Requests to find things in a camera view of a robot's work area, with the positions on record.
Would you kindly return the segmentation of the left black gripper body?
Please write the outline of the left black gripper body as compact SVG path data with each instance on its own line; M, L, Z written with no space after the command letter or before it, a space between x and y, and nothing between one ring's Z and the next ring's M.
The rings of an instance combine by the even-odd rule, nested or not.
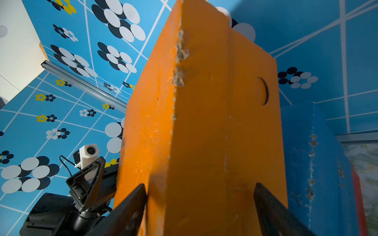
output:
M116 192L118 167L118 164L105 163L100 185L99 203L88 210L78 210L80 215L104 215L112 211L109 205Z

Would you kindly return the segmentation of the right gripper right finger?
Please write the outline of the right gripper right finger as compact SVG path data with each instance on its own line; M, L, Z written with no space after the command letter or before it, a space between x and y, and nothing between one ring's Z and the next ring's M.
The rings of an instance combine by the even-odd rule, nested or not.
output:
M261 183L256 184L254 201L263 236L315 236Z

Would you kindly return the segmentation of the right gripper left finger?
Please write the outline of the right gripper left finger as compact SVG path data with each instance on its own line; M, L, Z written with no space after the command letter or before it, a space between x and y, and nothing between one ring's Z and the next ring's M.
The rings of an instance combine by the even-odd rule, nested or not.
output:
M137 236L146 203L146 189L145 185L141 183L86 235Z

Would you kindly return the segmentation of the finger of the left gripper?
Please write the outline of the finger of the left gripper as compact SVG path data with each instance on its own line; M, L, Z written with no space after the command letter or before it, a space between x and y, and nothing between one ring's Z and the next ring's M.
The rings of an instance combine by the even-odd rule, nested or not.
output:
M105 159L99 157L87 167L67 179L69 194L78 210L88 210L99 203L100 185Z

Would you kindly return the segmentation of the blue shoebox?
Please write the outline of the blue shoebox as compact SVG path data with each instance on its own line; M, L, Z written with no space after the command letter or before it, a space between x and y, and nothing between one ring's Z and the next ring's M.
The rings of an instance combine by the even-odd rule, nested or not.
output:
M317 104L281 109L288 208L318 236L359 235L352 167Z

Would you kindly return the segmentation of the orange shoebox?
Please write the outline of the orange shoebox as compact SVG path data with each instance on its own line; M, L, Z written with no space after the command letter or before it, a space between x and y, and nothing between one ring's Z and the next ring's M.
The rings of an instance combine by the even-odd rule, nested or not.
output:
M115 206L141 236L259 236L257 183L284 205L277 63L206 1L177 1L126 110Z

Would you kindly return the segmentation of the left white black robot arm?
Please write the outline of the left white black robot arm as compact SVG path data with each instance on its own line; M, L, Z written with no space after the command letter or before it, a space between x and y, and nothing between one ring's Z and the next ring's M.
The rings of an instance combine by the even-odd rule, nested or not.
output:
M21 236L83 236L105 214L116 193L118 164L99 157L66 181L69 196L45 193L27 216Z

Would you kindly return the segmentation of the red shoebox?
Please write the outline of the red shoebox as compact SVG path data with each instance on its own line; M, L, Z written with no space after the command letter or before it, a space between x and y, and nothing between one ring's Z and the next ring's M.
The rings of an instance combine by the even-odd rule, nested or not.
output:
M354 169L354 166L351 166L353 186L354 186L354 196L356 202L356 211L358 219L358 229L360 236L368 236L367 222L365 217L365 210L363 204L363 197L360 185L360 178L357 172Z

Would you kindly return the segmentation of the left aluminium corner post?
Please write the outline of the left aluminium corner post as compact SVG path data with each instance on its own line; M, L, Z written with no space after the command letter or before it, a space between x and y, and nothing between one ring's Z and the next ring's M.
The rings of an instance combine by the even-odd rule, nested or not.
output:
M112 104L116 109L125 113L127 109L127 104L111 94L101 90L100 88L90 84L89 82L69 73L68 71L60 68L59 66L49 62L44 61L41 66L48 72L52 73L53 75L57 76L60 79L63 79L73 86L81 89L84 92L89 93L90 95L104 101L107 103Z

